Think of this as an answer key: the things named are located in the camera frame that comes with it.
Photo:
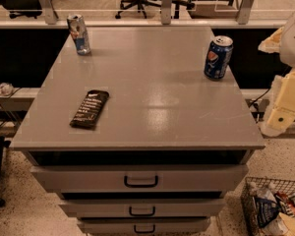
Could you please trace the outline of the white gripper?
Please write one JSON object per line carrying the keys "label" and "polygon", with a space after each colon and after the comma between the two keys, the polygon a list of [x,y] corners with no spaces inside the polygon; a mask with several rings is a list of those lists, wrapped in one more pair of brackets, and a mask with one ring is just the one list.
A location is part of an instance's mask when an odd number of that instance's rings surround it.
{"label": "white gripper", "polygon": [[[283,27],[263,40],[258,49],[265,53],[278,53]],[[271,98],[265,110],[261,131],[268,137],[284,133],[295,120],[295,68],[285,77],[276,76],[271,86]]]}

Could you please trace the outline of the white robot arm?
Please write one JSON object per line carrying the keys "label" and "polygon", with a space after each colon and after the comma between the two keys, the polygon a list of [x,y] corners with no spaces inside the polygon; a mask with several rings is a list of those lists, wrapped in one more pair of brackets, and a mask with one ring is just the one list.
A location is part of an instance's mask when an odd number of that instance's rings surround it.
{"label": "white robot arm", "polygon": [[295,121],[295,12],[283,27],[263,40],[258,49],[266,53],[277,52],[280,61],[291,67],[285,76],[274,77],[269,104],[260,125],[264,135],[276,137]]}

